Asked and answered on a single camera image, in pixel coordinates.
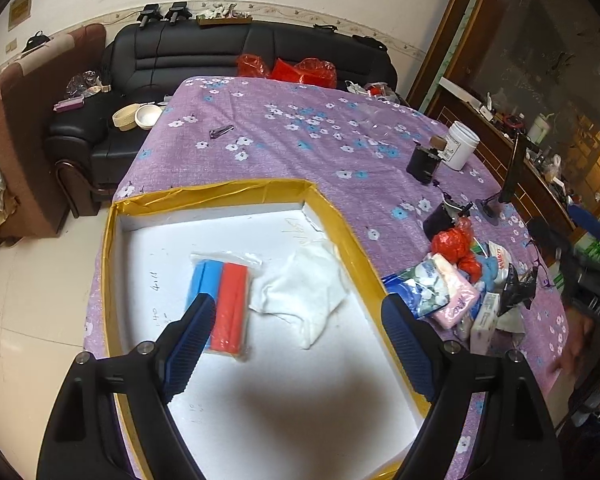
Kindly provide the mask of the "person's right hand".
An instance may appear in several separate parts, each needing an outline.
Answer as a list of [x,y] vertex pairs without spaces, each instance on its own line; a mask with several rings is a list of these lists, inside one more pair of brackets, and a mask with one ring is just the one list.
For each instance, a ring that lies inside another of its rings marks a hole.
[[562,353],[554,359],[552,371],[560,370],[568,375],[573,375],[588,348],[588,335],[594,328],[592,318],[582,314],[574,307],[566,310],[568,322],[568,337],[562,348]]

